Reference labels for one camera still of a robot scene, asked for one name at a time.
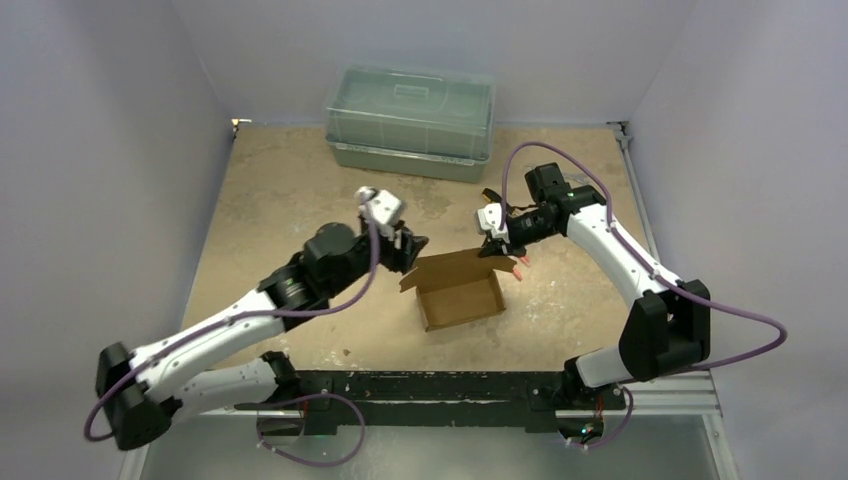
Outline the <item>brown cardboard box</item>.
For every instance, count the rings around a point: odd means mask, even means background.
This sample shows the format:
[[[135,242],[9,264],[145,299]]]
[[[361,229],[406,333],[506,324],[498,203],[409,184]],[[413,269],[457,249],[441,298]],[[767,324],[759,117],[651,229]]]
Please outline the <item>brown cardboard box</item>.
[[[498,274],[511,274],[510,257],[482,258],[479,248],[418,258],[399,282],[412,290],[427,332],[497,316],[506,310]]]

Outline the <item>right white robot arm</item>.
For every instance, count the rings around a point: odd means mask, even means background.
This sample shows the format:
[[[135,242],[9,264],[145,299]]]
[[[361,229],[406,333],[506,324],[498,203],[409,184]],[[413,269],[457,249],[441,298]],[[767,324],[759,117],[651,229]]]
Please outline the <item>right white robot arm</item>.
[[[571,187],[556,164],[534,168],[525,181],[533,203],[524,213],[509,215],[503,202],[476,211],[485,237],[479,255],[522,257],[527,246],[561,235],[590,256],[629,309],[615,345],[565,362],[561,392],[569,404],[584,407],[603,387],[652,380],[709,357],[709,291],[701,281],[684,282],[650,257],[595,187]]]

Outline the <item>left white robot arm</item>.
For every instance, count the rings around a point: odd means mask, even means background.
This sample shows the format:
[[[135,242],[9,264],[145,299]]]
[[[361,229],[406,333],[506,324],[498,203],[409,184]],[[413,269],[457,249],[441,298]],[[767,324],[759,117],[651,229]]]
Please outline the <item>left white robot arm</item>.
[[[178,417],[196,415],[231,401],[284,409],[297,399],[298,382],[284,355],[271,354],[237,368],[211,372],[213,364],[317,317],[353,306],[367,292],[378,267],[406,274],[428,245],[404,222],[381,230],[360,222],[354,232],[328,223],[300,251],[230,307],[193,327],[149,345],[116,342],[98,355],[97,403],[85,420],[90,442],[113,440],[121,451],[162,436]],[[360,278],[358,293],[341,305],[331,299]]]

